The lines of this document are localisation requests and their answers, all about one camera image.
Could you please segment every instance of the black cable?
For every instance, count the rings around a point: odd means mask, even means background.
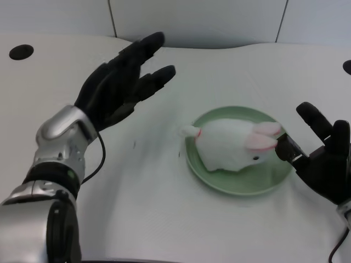
[[[336,244],[336,246],[333,248],[333,250],[330,252],[329,258],[328,258],[328,263],[333,263],[331,260],[333,259],[333,256],[335,252],[338,250],[338,248],[342,245],[342,243],[345,241],[347,235],[349,234],[350,230],[349,228],[346,228],[344,234],[340,238],[339,242]]]
[[[99,132],[98,132],[98,138],[99,138],[100,143],[101,143],[101,148],[103,149],[103,157],[101,159],[99,166],[95,169],[94,172],[92,172],[89,176],[87,176],[86,178],[83,179],[82,184],[84,184],[86,181],[90,180],[95,174],[97,174],[99,172],[99,170],[102,168],[102,166],[104,165],[104,162],[106,159],[106,148],[105,148],[103,138],[101,138],[101,135]]]

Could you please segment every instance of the black circular hole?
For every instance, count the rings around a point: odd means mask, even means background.
[[[344,68],[344,70],[347,74],[351,75],[351,60],[344,62],[342,67]]]
[[[34,52],[34,48],[31,45],[18,45],[11,49],[9,56],[13,60],[22,60],[29,58]]]

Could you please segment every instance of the white stuffed rabbit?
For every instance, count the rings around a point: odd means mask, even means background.
[[[207,170],[239,171],[264,162],[275,148],[281,126],[276,122],[252,123],[240,119],[218,119],[202,128],[185,126],[182,136],[195,138],[196,148]]]

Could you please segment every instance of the table surface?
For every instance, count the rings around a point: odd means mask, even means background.
[[[9,51],[34,54],[13,61]],[[129,42],[109,37],[4,33],[0,42],[0,199],[20,184],[38,127],[72,104],[84,80]],[[344,226],[335,206],[293,172],[275,191],[252,198],[216,192],[192,175],[181,125],[213,108],[240,105],[277,119],[310,153],[321,145],[295,112],[309,101],[334,122],[351,121],[351,49],[257,44],[223,50],[162,48],[142,74],[175,65],[177,75],[101,133],[107,158],[77,200],[84,259],[173,262],[326,262]],[[89,174],[99,164],[89,147]],[[349,262],[349,240],[335,262]]]

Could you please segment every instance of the pink rabbit ear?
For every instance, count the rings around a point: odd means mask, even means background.
[[[251,133],[245,141],[245,147],[247,149],[256,151],[266,151],[273,149],[277,144],[277,140],[258,133]]]
[[[267,136],[278,135],[281,125],[278,122],[261,122],[253,127],[253,132]]]

